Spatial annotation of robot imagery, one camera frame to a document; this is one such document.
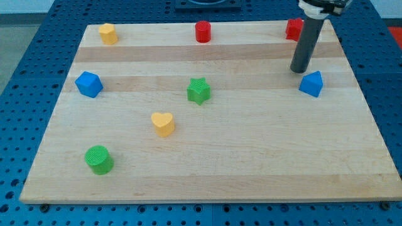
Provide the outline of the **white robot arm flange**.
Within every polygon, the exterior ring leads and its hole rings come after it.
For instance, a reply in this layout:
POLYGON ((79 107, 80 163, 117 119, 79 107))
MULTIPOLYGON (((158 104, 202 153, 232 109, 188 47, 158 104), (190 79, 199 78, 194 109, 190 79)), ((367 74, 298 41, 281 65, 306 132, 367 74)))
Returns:
POLYGON ((297 0, 298 7, 307 17, 325 19, 328 15, 340 16, 352 3, 352 0, 297 0))

